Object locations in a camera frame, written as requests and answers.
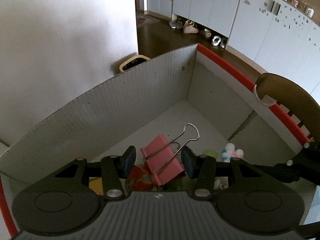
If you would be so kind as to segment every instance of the dark brown floor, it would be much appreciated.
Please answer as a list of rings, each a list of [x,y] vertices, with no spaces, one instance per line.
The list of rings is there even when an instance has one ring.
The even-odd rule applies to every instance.
[[[260,75],[260,73],[250,65],[220,46],[213,46],[199,34],[184,34],[182,30],[172,29],[169,23],[164,20],[140,27],[137,29],[137,33],[139,54],[149,58],[157,57],[171,50],[200,43],[224,58],[252,81],[255,82]]]

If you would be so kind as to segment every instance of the cup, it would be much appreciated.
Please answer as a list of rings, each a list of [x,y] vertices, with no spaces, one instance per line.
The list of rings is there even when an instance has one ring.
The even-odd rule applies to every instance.
[[[289,3],[291,3],[294,7],[298,6],[298,1],[297,0],[289,0]]]

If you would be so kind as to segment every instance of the ridged gray panel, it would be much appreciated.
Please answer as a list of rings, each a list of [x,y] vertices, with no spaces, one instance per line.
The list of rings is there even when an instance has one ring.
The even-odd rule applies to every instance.
[[[123,201],[108,203],[101,215],[75,233],[47,237],[23,231],[16,240],[302,240],[291,231],[256,236],[222,220],[212,204],[191,199],[185,192],[133,192]]]

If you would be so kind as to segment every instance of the green object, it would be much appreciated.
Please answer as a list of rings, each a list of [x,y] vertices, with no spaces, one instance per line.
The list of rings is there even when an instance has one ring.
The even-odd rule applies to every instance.
[[[213,157],[213,158],[215,158],[215,159],[218,158],[218,153],[217,153],[215,150],[204,150],[204,151],[202,152],[202,154],[203,154],[203,155],[211,156],[211,157]]]

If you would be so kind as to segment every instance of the black robotic part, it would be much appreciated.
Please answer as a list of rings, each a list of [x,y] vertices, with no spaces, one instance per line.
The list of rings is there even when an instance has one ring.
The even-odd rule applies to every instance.
[[[280,234],[299,225],[300,195],[247,162],[230,160],[229,187],[217,195],[220,214],[236,228],[255,234]]]
[[[89,222],[98,196],[82,183],[86,160],[74,160],[23,190],[12,203],[20,228],[40,235],[63,234]]]

